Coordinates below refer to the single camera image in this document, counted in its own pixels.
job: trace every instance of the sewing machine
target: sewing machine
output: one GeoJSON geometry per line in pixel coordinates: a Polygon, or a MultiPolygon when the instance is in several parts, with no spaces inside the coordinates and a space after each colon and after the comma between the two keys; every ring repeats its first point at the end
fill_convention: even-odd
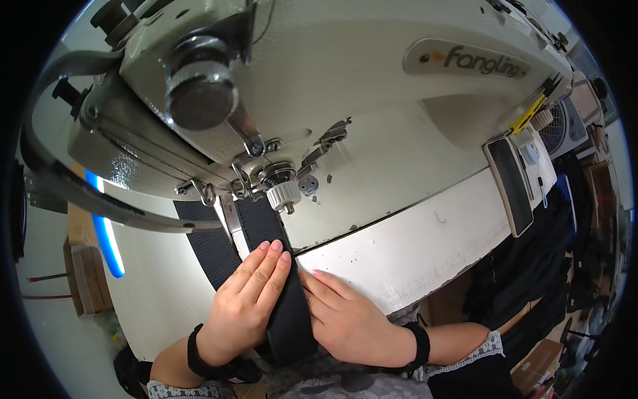
{"type": "MultiPolygon", "coordinates": [[[[564,55],[499,0],[175,0],[150,15],[127,15],[112,3],[92,22],[113,51],[73,52],[54,62],[31,108],[58,79],[95,75],[90,91],[67,96],[76,117],[69,154],[114,184],[166,199],[211,206],[221,194],[267,197],[273,209],[295,218],[303,195],[312,198],[317,168],[344,159],[330,157],[334,148],[392,139],[397,125],[380,116],[400,117],[402,134],[418,138],[407,146],[444,140],[461,159],[510,133],[547,79],[556,85],[544,107],[571,90],[564,55]]],[[[68,92],[66,85],[58,92],[68,92]]],[[[220,227],[154,215],[97,192],[38,142],[30,117],[22,148],[53,191],[92,213],[165,232],[220,227]]],[[[401,173],[393,195],[415,186],[413,172],[430,173],[418,159],[411,162],[419,168],[400,169],[375,160],[359,173],[380,176],[380,186],[401,173]]],[[[365,209],[362,223],[439,189],[416,190],[387,212],[365,209]]],[[[357,207],[357,198],[339,206],[357,207]]]]}

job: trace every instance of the knob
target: knob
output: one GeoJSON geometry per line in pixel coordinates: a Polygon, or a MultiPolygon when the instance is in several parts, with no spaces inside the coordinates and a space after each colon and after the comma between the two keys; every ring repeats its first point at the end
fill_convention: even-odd
{"type": "Polygon", "coordinates": [[[296,180],[276,184],[266,192],[271,207],[277,211],[286,211],[288,215],[295,211],[293,205],[301,201],[301,192],[296,180]]]}
{"type": "Polygon", "coordinates": [[[208,130],[224,123],[238,102],[239,93],[227,65],[195,61],[170,78],[167,119],[187,130],[208,130]]]}

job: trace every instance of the black webbing strap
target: black webbing strap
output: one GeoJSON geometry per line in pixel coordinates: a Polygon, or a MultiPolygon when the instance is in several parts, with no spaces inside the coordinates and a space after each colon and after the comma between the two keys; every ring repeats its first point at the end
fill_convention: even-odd
{"type": "MultiPolygon", "coordinates": [[[[180,219],[219,220],[215,210],[200,202],[174,201],[180,219]]],[[[235,202],[249,249],[254,250],[263,241],[281,240],[284,250],[292,253],[288,237],[279,215],[265,199],[257,202],[235,202]]],[[[241,263],[223,229],[187,234],[206,277],[215,289],[237,269],[241,263]]],[[[275,367],[288,366],[311,355],[317,349],[313,338],[310,312],[303,286],[292,260],[290,274],[272,311],[267,327],[268,343],[255,348],[257,353],[275,367]]]]}

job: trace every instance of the hand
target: hand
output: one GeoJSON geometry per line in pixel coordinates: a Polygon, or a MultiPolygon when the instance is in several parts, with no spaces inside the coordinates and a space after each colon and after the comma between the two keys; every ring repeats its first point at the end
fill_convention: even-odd
{"type": "Polygon", "coordinates": [[[265,341],[266,325],[290,271],[290,253],[276,239],[252,251],[212,300],[197,350],[208,365],[225,365],[265,341]]]}
{"type": "Polygon", "coordinates": [[[315,339],[338,360],[361,365],[404,367],[417,355],[417,341],[390,323],[368,298],[330,273],[299,271],[306,288],[315,339]]]}

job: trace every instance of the white table surface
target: white table surface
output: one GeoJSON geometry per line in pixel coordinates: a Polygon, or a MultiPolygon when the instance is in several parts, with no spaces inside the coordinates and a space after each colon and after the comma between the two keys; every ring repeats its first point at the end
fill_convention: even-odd
{"type": "MultiPolygon", "coordinates": [[[[540,137],[535,135],[539,148],[540,137]]],[[[528,167],[534,191],[540,171],[547,189],[556,174],[546,152],[528,167]]],[[[172,201],[105,185],[134,206],[177,217],[172,201]]],[[[204,322],[214,289],[184,234],[114,225],[125,274],[107,272],[122,330],[138,359],[152,361],[204,322]]],[[[308,271],[330,271],[365,293],[388,314],[442,287],[510,234],[505,208],[489,169],[365,229],[297,257],[308,271]]]]}

